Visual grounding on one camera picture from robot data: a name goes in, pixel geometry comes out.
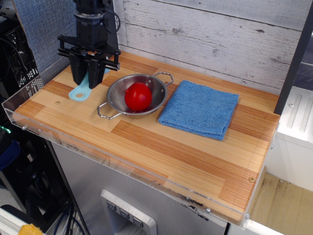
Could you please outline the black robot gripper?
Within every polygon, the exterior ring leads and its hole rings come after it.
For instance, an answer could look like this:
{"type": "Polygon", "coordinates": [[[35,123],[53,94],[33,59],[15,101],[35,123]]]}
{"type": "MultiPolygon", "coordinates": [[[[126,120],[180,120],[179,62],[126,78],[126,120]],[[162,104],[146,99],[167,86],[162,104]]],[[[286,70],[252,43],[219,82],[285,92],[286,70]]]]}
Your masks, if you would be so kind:
{"type": "Polygon", "coordinates": [[[73,80],[80,85],[85,78],[89,64],[89,88],[99,85],[105,69],[120,69],[120,50],[111,47],[105,27],[104,12],[74,12],[76,35],[59,35],[58,54],[69,58],[73,80]]]}

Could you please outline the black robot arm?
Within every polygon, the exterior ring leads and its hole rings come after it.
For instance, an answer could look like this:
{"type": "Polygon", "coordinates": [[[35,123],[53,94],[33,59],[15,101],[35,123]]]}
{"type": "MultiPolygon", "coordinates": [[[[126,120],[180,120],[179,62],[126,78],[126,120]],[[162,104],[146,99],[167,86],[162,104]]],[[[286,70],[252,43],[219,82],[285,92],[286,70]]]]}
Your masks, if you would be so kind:
{"type": "Polygon", "coordinates": [[[74,82],[80,85],[87,76],[93,89],[102,82],[106,69],[120,68],[120,18],[111,0],[76,0],[75,5],[76,35],[58,36],[58,53],[69,59],[74,82]]]}

